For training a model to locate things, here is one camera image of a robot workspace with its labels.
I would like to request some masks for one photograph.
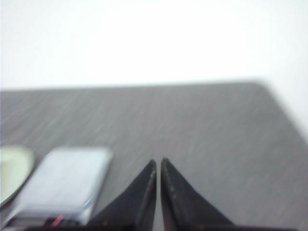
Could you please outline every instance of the silver phone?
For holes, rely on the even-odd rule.
[[[86,224],[111,159],[106,148],[52,150],[15,198],[6,227]]]

